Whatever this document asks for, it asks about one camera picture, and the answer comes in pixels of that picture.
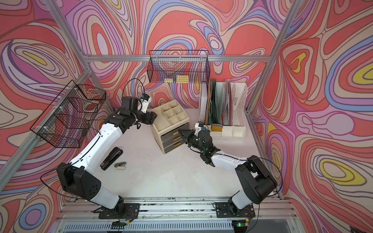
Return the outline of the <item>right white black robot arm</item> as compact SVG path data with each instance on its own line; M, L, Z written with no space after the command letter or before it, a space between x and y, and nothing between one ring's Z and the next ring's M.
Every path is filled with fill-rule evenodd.
M189 148L194 148L201 159L212 167L234 171L242 189L230 197L228 206L230 211L237 214L247 206L260 204L278 186L261 158L252 155L249 158L236 157L227 154L214 146L208 130L179 130L179 135Z

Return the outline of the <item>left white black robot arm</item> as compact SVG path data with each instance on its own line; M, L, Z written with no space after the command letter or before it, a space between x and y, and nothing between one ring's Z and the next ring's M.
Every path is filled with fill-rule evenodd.
M107 209L118 206L119 195L106 189L93 173L109 149L130 127L152 125L154 112L120 110L110 114L91 142L69 163L61 163L56 171L62 189Z

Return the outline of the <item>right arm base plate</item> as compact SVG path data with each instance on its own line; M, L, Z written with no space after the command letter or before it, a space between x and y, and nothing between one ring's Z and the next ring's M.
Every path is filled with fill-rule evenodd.
M216 211L217 218L248 218L256 217L252 204L247 205L243 209L238 209L232 203L213 203L213 208Z

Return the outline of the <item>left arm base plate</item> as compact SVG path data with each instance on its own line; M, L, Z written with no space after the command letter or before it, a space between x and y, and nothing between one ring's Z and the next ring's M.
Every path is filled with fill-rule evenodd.
M102 207L99 219L137 219L139 215L139 203L119 203L114 209Z

